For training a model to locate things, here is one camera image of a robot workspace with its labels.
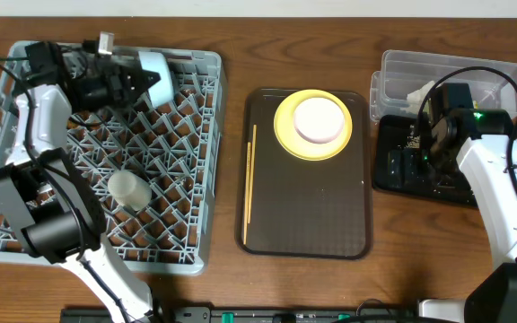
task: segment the black cable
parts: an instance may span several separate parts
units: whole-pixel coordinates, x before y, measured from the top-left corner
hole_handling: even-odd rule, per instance
[[[446,319],[432,319],[422,317],[398,317],[392,315],[362,315],[350,318],[339,319],[332,323],[355,323],[366,322],[370,320],[396,320],[397,322],[415,322],[415,323],[458,323],[456,321],[449,321]]]
[[[73,116],[69,117],[69,121],[73,122],[74,124],[76,124],[78,126],[86,127],[86,128],[98,127],[100,125],[105,124],[105,121],[103,119],[99,118],[99,120],[100,120],[100,122],[86,123],[83,121],[79,121],[76,118],[73,118]]]
[[[83,265],[83,268],[89,272],[89,274],[93,277],[95,282],[99,285],[99,287],[106,293],[108,296],[115,302],[115,305],[119,308],[121,311],[121,315],[123,316],[123,319],[125,320],[125,323],[129,322],[129,315],[125,311],[125,308],[123,307],[123,303],[119,298],[117,298],[117,295],[105,284],[105,282],[102,281],[102,279],[97,275],[97,273],[93,270],[91,265],[89,265],[89,262],[86,260],[81,261],[81,265]]]
[[[457,71],[454,71],[454,72],[444,76],[440,80],[438,80],[438,82],[436,82],[434,84],[434,86],[430,89],[430,91],[428,91],[428,93],[424,97],[424,100],[422,101],[422,104],[420,105],[420,110],[418,111],[418,116],[416,118],[416,124],[415,124],[415,128],[414,128],[414,136],[417,136],[419,134],[419,131],[420,131],[420,120],[422,119],[422,111],[424,110],[424,106],[425,106],[426,102],[428,100],[430,100],[430,97],[434,93],[434,90],[436,89],[436,87],[438,87],[438,85],[442,84],[444,81],[448,80],[449,78],[453,77],[454,75],[460,74],[460,73],[464,73],[464,72],[467,72],[467,71],[487,71],[487,72],[490,72],[490,73],[494,73],[494,74],[500,75],[506,81],[508,81],[508,83],[514,88],[514,90],[516,91],[516,95],[517,95],[517,84],[516,84],[516,82],[512,79],[512,77],[508,76],[507,74],[505,74],[503,72],[500,72],[500,71],[498,71],[498,70],[496,70],[496,69],[494,69],[492,67],[485,67],[485,66],[471,66],[471,67],[461,68],[461,69],[459,69]],[[513,142],[516,140],[516,138],[517,138],[517,115],[516,115],[516,123],[514,124],[514,126],[512,128],[512,132],[508,136],[508,145],[506,146],[506,165],[507,165],[507,170],[508,170],[508,173],[510,175],[510,180],[512,182],[513,190],[514,190],[514,192],[516,193],[516,196],[517,196],[517,178],[516,178],[516,173],[515,173],[515,169],[516,169],[517,166],[513,164],[513,160],[512,160]]]
[[[28,60],[27,57],[0,57],[0,62],[16,62]]]
[[[365,300],[362,303],[360,303],[360,305],[358,305],[358,308],[356,308],[356,316],[360,316],[361,311],[364,309],[364,305],[368,304],[371,301],[374,301],[383,306],[386,306],[386,304],[384,304],[384,302],[379,299],[368,299],[368,300]],[[386,310],[390,315],[392,315],[392,312],[389,309],[384,308],[383,310]]]
[[[29,90],[27,89],[27,86],[25,85],[23,80],[21,80],[17,75],[15,75],[7,67],[5,67],[5,66],[0,64],[0,69],[2,71],[4,71],[6,74],[8,74],[9,77],[13,78],[15,83],[21,88],[22,92],[24,92],[25,96],[27,97],[27,102],[28,102],[28,107],[29,107],[29,114],[27,116],[27,125],[26,125],[26,128],[25,128],[26,129],[25,130],[25,141],[23,142],[23,145],[25,146],[25,152],[29,156],[31,162],[33,162],[33,164],[39,169],[41,174],[43,174],[43,176],[45,176],[45,178],[48,180],[49,184],[51,184],[51,186],[57,191],[57,193],[65,199],[65,201],[67,202],[67,205],[69,206],[69,209],[73,213],[73,217],[75,219],[75,223],[77,224],[77,228],[78,228],[78,231],[79,231],[79,244],[80,244],[80,246],[79,246],[79,256],[77,256],[77,260],[79,260],[83,256],[84,248],[85,248],[85,245],[86,245],[85,239],[84,239],[84,234],[83,234],[83,219],[82,219],[81,213],[76,208],[76,206],[74,205],[74,203],[71,200],[71,198],[69,198],[67,193],[63,190],[63,188],[61,188],[58,185],[58,183],[55,181],[53,176],[51,176],[51,174],[49,174],[43,168],[43,166],[39,163],[39,161],[37,161],[37,159],[35,158],[35,156],[31,152],[31,123],[32,123],[32,120],[33,120],[33,113],[35,112],[35,108],[34,108],[35,104],[33,103],[33,98],[31,97],[31,95],[29,93]]]
[[[61,176],[62,178],[68,180],[71,182],[71,179],[69,178],[69,176],[67,174],[65,174],[63,171],[61,170],[58,170],[56,169],[55,167],[49,165],[49,164],[44,164],[43,167],[46,169],[46,170],[49,170],[49,171],[53,171],[54,173],[56,173],[57,175]]]
[[[79,75],[77,75],[76,77],[73,78],[74,80],[82,79],[83,77],[85,77],[87,75],[87,71],[89,70],[89,58],[87,57],[87,54],[83,51],[82,48],[79,48],[77,50],[77,53],[79,53],[79,55],[81,57],[83,57],[83,59],[85,61],[85,68],[83,69],[83,71]]]

